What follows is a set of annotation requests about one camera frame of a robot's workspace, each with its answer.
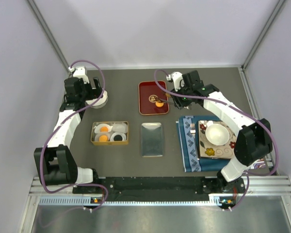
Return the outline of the white scalloped dish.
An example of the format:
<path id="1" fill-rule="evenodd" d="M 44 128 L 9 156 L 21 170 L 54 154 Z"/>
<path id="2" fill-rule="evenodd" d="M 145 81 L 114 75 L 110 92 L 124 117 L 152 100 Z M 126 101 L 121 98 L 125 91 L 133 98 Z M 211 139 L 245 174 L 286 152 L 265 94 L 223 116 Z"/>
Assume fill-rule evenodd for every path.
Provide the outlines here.
<path id="1" fill-rule="evenodd" d="M 92 100 L 87 100 L 86 104 L 90 105 L 91 108 L 99 109 L 106 105 L 108 101 L 108 92 L 105 90 L 101 98 L 96 98 Z"/>

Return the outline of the orange cookie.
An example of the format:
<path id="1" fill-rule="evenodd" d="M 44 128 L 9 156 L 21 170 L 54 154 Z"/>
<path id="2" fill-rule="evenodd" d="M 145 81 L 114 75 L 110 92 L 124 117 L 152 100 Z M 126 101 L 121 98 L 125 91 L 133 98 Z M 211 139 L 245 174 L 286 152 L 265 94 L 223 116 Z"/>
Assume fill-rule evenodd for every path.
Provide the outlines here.
<path id="1" fill-rule="evenodd" d="M 163 102 L 156 102 L 155 105 L 158 107 L 158 108 L 161 108 L 164 106 L 164 103 Z"/>
<path id="2" fill-rule="evenodd" d="M 108 132 L 108 131 L 109 131 L 109 128 L 106 126 L 103 126 L 100 128 L 100 132 Z"/>
<path id="3" fill-rule="evenodd" d="M 99 142 L 107 142 L 109 141 L 109 138 L 107 135 L 101 135 L 99 138 L 98 138 L 98 141 Z"/>

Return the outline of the orange cookie top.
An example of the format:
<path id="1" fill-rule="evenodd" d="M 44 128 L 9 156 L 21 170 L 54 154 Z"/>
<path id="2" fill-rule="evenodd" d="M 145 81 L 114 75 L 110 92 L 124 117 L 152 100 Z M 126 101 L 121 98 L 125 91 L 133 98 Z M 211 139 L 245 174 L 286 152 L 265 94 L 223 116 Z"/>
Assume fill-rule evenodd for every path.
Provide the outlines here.
<path id="1" fill-rule="evenodd" d="M 100 132 L 108 132 L 108 131 L 109 131 L 109 128 L 106 126 L 103 126 L 100 128 Z"/>

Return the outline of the black sandwich cookie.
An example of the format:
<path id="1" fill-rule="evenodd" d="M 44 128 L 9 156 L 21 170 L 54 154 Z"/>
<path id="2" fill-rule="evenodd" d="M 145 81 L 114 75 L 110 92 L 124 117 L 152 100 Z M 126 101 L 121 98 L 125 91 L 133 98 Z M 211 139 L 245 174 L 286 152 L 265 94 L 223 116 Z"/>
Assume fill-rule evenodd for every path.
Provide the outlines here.
<path id="1" fill-rule="evenodd" d="M 117 134 L 113 137 L 113 140 L 114 141 L 123 141 L 123 136 Z"/>

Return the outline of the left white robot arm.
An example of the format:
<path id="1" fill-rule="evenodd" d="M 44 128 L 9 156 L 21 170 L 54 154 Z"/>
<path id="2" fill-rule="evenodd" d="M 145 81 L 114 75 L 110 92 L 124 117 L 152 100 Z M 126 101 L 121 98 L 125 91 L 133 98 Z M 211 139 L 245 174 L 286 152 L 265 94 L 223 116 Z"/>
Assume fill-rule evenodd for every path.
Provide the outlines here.
<path id="1" fill-rule="evenodd" d="M 75 130 L 91 103 L 103 105 L 106 92 L 97 77 L 69 77 L 64 81 L 65 95 L 60 106 L 58 122 L 50 138 L 34 151 L 34 160 L 43 187 L 61 184 L 83 184 L 89 192 L 100 188 L 93 168 L 77 166 L 70 151 Z"/>

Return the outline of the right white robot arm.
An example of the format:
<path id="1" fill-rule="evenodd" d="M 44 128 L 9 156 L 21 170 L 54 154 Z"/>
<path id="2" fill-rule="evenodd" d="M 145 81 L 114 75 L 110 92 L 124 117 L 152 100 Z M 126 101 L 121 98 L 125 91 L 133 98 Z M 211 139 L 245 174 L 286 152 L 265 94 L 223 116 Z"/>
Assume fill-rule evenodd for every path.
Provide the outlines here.
<path id="1" fill-rule="evenodd" d="M 166 76 L 174 85 L 171 96 L 177 108 L 197 103 L 224 122 L 236 136 L 234 157 L 218 172 L 217 187 L 228 192 L 242 174 L 257 160 L 273 150 L 271 127 L 266 119 L 246 115 L 212 84 L 205 85 L 198 71 Z"/>

